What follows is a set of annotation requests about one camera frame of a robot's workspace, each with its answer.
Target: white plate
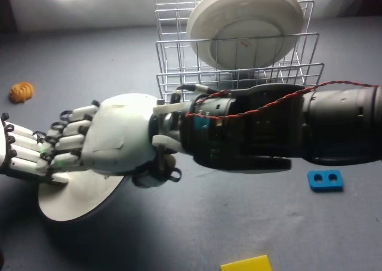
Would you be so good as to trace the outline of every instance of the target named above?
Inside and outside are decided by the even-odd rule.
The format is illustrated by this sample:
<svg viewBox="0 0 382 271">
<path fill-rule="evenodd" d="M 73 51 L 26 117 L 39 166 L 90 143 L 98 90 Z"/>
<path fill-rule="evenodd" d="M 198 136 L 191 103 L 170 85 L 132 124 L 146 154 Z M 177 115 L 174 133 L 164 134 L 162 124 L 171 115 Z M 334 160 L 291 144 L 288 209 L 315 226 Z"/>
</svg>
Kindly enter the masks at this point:
<svg viewBox="0 0 382 271">
<path fill-rule="evenodd" d="M 187 34 L 190 39 L 285 36 L 300 33 L 303 24 L 297 0 L 202 0 L 190 15 Z M 248 69 L 272 65 L 297 41 L 297 36 L 203 41 L 192 42 L 192 48 L 212 67 Z"/>
<path fill-rule="evenodd" d="M 69 221 L 87 215 L 99 205 L 104 205 L 103 202 L 130 178 L 105 178 L 94 171 L 77 171 L 68 175 L 69 182 L 65 186 L 39 185 L 38 204 L 49 219 Z"/>
</svg>

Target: white robotic hand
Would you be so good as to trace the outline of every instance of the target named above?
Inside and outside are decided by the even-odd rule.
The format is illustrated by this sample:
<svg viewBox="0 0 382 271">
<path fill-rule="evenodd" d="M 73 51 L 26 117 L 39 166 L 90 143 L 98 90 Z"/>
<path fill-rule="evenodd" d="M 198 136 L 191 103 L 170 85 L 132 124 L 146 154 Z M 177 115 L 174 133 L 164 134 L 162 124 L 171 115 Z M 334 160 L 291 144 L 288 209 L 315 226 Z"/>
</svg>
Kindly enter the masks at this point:
<svg viewBox="0 0 382 271">
<path fill-rule="evenodd" d="M 132 175 L 135 185 L 143 187 L 178 181 L 171 176 L 178 171 L 175 160 L 171 155 L 158 156 L 152 145 L 158 129 L 155 106 L 157 99 L 150 95 L 123 94 L 64 111 L 42 144 L 38 169 Z"/>
<path fill-rule="evenodd" d="M 37 169 L 44 133 L 32 132 L 8 120 L 9 115 L 3 113 L 0 128 L 0 173 L 30 181 L 67 183 L 66 173 L 47 174 Z"/>
</svg>

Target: yellow sponge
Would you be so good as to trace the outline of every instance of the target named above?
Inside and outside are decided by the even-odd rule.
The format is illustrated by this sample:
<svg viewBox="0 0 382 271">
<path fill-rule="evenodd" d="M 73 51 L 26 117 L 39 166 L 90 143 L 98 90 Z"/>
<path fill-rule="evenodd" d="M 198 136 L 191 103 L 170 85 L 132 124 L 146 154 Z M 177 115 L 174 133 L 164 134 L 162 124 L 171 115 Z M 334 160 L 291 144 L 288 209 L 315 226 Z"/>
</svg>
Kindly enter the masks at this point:
<svg viewBox="0 0 382 271">
<path fill-rule="evenodd" d="M 272 271 L 267 255 L 221 265 L 221 271 Z"/>
</svg>

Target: orange toy food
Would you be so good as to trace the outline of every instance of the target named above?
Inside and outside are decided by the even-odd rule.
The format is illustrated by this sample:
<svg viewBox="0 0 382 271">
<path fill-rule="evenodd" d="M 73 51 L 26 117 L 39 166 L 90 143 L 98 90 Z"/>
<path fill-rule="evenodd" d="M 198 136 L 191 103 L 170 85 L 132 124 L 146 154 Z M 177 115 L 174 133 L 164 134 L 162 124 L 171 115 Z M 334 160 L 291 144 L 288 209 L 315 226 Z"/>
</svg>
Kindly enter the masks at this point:
<svg viewBox="0 0 382 271">
<path fill-rule="evenodd" d="M 20 82 L 12 86 L 10 99 L 14 104 L 24 103 L 32 98 L 35 89 L 31 83 Z"/>
</svg>

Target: gray table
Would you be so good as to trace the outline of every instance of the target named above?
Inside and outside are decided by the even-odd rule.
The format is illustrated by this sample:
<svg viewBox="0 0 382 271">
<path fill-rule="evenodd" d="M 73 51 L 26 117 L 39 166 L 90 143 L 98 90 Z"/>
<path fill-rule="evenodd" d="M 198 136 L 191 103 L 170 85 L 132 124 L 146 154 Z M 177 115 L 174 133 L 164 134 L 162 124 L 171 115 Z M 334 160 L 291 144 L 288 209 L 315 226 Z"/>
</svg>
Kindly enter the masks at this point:
<svg viewBox="0 0 382 271">
<path fill-rule="evenodd" d="M 315 21 L 323 81 L 380 84 L 382 18 Z M 0 110 L 46 130 L 62 110 L 120 93 L 158 96 L 154 28 L 3 38 Z M 13 83 L 33 99 L 8 103 Z M 0 247 L 9 270 L 219 270 L 268 254 L 274 271 L 381 270 L 382 164 L 341 168 L 343 193 L 313 193 L 295 160 L 284 173 L 229 174 L 177 156 L 181 182 L 125 186 L 94 216 L 46 221 L 35 185 L 0 178 Z"/>
</svg>

